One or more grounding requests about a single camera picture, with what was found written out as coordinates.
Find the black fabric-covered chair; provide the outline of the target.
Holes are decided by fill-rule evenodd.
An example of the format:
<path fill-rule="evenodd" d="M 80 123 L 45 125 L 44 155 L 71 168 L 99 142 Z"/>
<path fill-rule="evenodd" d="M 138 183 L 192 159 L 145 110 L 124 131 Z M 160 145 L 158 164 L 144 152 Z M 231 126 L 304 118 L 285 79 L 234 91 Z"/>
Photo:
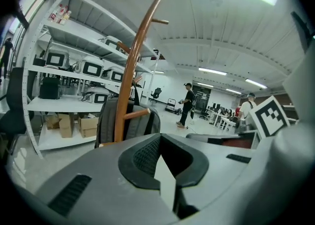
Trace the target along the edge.
<path fill-rule="evenodd" d="M 18 137 L 27 131 L 22 103 L 23 71 L 22 67 L 12 69 L 5 95 L 9 110 L 0 119 L 0 139 L 5 137 L 7 140 L 3 154 L 4 160 L 13 153 Z"/>

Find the group of plastic bottles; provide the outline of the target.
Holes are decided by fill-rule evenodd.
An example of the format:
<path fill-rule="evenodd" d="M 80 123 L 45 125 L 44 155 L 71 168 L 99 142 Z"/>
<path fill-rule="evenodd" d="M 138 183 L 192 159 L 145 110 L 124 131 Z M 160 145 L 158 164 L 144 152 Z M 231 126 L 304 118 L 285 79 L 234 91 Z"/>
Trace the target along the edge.
<path fill-rule="evenodd" d="M 60 4 L 48 17 L 48 20 L 60 25 L 65 25 L 71 16 L 71 11 L 68 6 L 63 6 Z"/>

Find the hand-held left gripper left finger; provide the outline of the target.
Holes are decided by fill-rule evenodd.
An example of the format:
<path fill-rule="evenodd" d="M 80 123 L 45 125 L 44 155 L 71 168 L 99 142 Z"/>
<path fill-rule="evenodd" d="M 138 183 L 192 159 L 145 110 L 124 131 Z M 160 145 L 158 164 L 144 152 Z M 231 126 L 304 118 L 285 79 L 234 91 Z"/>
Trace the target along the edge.
<path fill-rule="evenodd" d="M 77 175 L 91 181 L 64 220 L 75 225 L 171 225 L 178 217 L 159 191 L 135 187 L 121 174 L 118 160 L 128 148 L 151 138 L 145 135 L 93 149 L 46 180 L 36 197 L 49 205 Z"/>

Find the grey backpack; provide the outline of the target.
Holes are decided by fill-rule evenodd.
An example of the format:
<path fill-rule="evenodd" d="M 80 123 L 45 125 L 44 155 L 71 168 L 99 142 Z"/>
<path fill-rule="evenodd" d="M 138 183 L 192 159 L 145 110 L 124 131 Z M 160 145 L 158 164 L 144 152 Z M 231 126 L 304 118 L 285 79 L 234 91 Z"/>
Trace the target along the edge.
<path fill-rule="evenodd" d="M 109 98 L 103 104 L 98 117 L 95 148 L 98 148 L 100 144 L 114 142 L 117 104 L 117 97 Z M 160 117 L 158 112 L 154 108 L 140 103 L 138 91 L 135 90 L 134 98 L 128 100 L 126 112 L 133 113 L 143 109 L 149 109 L 150 113 L 125 120 L 123 140 L 160 132 Z"/>

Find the large printed cardboard box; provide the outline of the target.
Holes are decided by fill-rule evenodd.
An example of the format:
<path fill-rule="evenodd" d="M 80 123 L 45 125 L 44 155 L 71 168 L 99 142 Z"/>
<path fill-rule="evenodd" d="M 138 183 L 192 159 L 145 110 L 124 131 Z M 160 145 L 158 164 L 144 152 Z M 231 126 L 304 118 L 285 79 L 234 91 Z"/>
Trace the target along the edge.
<path fill-rule="evenodd" d="M 80 133 L 83 138 L 94 137 L 97 133 L 98 117 L 78 118 Z"/>

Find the small cardboard box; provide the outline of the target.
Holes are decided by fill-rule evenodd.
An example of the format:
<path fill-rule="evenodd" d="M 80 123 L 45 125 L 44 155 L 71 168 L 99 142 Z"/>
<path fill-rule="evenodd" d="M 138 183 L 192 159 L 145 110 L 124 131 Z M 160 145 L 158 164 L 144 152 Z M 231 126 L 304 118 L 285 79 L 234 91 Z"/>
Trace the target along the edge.
<path fill-rule="evenodd" d="M 62 138 L 71 138 L 74 129 L 74 114 L 73 113 L 59 113 L 59 129 Z"/>

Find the group of white screen devices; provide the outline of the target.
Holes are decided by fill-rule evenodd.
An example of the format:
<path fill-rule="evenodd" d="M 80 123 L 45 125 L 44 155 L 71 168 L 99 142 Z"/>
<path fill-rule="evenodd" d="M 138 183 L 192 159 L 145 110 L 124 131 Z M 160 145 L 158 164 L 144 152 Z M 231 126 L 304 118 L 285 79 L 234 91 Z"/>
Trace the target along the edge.
<path fill-rule="evenodd" d="M 106 66 L 104 60 L 91 55 L 83 55 L 80 60 L 71 64 L 69 52 L 55 49 L 48 50 L 45 67 L 100 79 L 93 88 L 104 87 L 114 95 L 120 92 L 124 72 L 123 68 Z"/>

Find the black platform trolley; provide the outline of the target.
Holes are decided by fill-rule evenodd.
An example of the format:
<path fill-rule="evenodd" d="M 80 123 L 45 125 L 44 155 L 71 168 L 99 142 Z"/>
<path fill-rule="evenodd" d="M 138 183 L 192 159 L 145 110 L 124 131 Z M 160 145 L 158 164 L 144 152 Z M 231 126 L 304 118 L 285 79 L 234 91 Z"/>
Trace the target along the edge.
<path fill-rule="evenodd" d="M 165 110 L 168 112 L 174 113 L 176 115 L 181 115 L 182 109 L 181 108 L 176 109 L 175 106 L 176 106 L 176 100 L 169 98 L 167 101 Z"/>

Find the white metal shelving unit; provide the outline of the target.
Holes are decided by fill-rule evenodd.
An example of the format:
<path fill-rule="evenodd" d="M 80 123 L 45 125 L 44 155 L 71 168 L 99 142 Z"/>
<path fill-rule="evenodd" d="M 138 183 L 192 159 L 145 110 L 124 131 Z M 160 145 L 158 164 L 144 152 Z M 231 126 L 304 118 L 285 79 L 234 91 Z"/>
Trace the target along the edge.
<path fill-rule="evenodd" d="M 49 21 L 49 15 L 57 8 L 59 4 L 67 4 L 71 11 L 75 11 L 75 16 L 70 23 L 60 25 L 58 23 Z M 102 43 L 100 40 L 94 38 L 94 35 L 105 36 L 101 31 L 97 31 L 95 26 L 89 26 L 85 22 L 78 20 L 79 15 L 85 15 L 89 19 L 92 14 L 98 15 L 96 22 L 107 22 L 108 27 L 111 28 L 110 34 L 119 38 L 118 46 L 123 49 L 119 52 L 113 47 Z M 34 48 L 37 41 L 40 40 L 44 33 L 41 31 L 43 27 L 47 28 L 47 32 L 51 36 L 50 43 L 57 46 L 64 47 L 71 51 L 77 51 L 84 55 L 94 56 L 101 60 L 106 60 L 121 67 L 125 67 L 129 56 L 138 57 L 152 57 L 156 56 L 153 48 L 148 42 L 142 40 L 136 44 L 126 45 L 127 41 L 134 41 L 137 33 L 127 26 L 122 20 L 113 15 L 110 11 L 99 5 L 93 0 L 56 0 L 40 18 L 40 24 L 33 33 L 31 42 L 28 46 L 26 61 L 23 71 L 22 84 L 22 102 L 24 114 L 33 112 L 97 112 L 98 109 L 88 102 L 79 101 L 78 96 L 64 95 L 60 99 L 41 99 L 35 97 L 32 100 L 28 99 L 27 84 L 29 75 L 32 72 L 36 74 L 51 74 L 60 77 L 70 77 L 83 81 L 93 81 L 105 85 L 118 88 L 119 82 L 110 81 L 106 79 L 96 78 L 87 74 L 76 73 L 56 69 L 46 66 L 38 66 L 33 64 Z"/>

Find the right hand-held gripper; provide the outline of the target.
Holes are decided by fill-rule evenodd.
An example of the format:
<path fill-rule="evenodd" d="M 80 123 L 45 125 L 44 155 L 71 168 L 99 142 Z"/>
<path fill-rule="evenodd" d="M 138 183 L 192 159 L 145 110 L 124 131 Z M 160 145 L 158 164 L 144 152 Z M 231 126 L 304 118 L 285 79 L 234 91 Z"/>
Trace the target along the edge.
<path fill-rule="evenodd" d="M 186 138 L 229 147 L 256 149 L 264 138 L 275 136 L 281 129 L 289 127 L 290 120 L 284 107 L 274 96 L 251 109 L 246 118 L 235 124 L 234 134 L 221 135 L 188 134 Z"/>

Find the black equipment case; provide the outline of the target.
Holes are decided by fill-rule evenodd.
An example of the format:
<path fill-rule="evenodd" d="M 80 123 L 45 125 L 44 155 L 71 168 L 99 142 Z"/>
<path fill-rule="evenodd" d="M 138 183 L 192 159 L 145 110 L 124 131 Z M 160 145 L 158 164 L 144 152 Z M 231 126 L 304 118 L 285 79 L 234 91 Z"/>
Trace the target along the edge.
<path fill-rule="evenodd" d="M 59 99 L 61 97 L 60 80 L 57 77 L 44 77 L 41 81 L 39 98 Z"/>

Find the black double door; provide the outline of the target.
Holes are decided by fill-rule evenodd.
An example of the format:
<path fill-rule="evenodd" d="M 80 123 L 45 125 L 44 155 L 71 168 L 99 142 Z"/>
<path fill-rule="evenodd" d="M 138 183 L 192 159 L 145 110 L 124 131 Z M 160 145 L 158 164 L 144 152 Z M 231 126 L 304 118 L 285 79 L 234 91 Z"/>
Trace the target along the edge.
<path fill-rule="evenodd" d="M 192 91 L 196 96 L 195 110 L 200 112 L 204 111 L 208 106 L 211 89 L 201 86 L 193 86 Z"/>

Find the brown wooden coat rack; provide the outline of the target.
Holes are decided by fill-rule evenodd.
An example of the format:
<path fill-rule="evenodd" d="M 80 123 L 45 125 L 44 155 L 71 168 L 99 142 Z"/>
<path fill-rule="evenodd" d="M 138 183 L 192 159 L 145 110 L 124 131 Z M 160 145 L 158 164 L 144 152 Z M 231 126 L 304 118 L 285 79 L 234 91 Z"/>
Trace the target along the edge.
<path fill-rule="evenodd" d="M 127 58 L 126 67 L 123 74 L 123 80 L 121 84 L 121 89 L 119 92 L 117 111 L 116 111 L 116 121 L 115 121 L 115 134 L 114 134 L 114 142 L 100 144 L 99 147 L 104 147 L 107 145 L 111 145 L 114 143 L 122 142 L 123 140 L 123 130 L 125 125 L 125 120 L 133 119 L 139 116 L 144 116 L 150 113 L 149 109 L 139 110 L 133 113 L 127 113 L 127 105 L 128 100 L 133 99 L 135 96 L 135 90 L 137 79 L 134 79 L 135 68 L 137 64 L 137 60 L 140 54 L 140 50 L 142 45 L 144 44 L 147 31 L 151 25 L 151 23 L 160 23 L 160 24 L 168 24 L 168 21 L 159 20 L 154 18 L 154 14 L 160 4 L 161 0 L 154 0 L 148 11 L 146 12 L 138 32 L 136 33 L 135 39 L 133 41 L 132 47 L 129 51 L 129 56 Z"/>

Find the row of white desks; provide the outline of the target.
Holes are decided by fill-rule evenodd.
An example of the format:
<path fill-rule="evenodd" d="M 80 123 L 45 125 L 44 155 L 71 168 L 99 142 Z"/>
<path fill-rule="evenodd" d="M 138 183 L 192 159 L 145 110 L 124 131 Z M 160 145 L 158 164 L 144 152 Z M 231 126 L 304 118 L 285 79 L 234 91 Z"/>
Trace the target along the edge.
<path fill-rule="evenodd" d="M 208 123 L 226 132 L 236 128 L 236 121 L 233 117 L 228 117 L 227 114 L 221 114 L 218 109 L 213 108 L 209 108 Z"/>

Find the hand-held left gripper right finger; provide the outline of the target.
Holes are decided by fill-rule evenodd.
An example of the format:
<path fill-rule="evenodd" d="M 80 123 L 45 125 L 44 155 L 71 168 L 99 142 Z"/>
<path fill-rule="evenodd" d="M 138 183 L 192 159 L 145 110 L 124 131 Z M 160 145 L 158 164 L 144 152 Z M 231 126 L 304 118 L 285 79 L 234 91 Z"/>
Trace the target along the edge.
<path fill-rule="evenodd" d="M 176 165 L 186 220 L 262 220 L 267 214 L 267 162 L 271 139 L 256 149 L 204 143 L 175 135 L 161 136 L 183 156 Z"/>

